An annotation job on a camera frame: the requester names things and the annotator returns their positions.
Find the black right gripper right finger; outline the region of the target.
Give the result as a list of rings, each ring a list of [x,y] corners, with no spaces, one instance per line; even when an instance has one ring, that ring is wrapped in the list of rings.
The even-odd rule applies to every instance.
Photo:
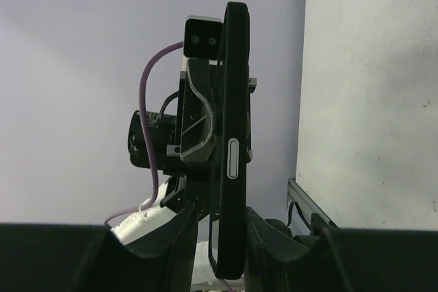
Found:
[[[246,210],[247,291],[436,291],[437,232],[325,227],[310,245]]]

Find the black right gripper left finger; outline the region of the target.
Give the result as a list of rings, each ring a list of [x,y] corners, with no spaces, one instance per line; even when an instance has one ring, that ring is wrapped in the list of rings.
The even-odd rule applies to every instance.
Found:
[[[2,291],[189,291],[198,213],[123,245],[104,226],[1,225]]]

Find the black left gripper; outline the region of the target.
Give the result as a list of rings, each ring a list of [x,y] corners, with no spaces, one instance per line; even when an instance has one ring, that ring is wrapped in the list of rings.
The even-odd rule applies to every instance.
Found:
[[[250,93],[257,85],[249,70],[210,69],[208,60],[191,58],[180,83],[175,142],[180,161],[245,176],[252,160]]]

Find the large black cased phone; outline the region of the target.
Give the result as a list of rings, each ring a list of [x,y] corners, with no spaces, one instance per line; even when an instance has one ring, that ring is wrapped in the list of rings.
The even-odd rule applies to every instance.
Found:
[[[215,277],[237,280],[246,258],[246,166],[249,131],[250,18],[245,3],[227,3],[214,72],[208,258]]]

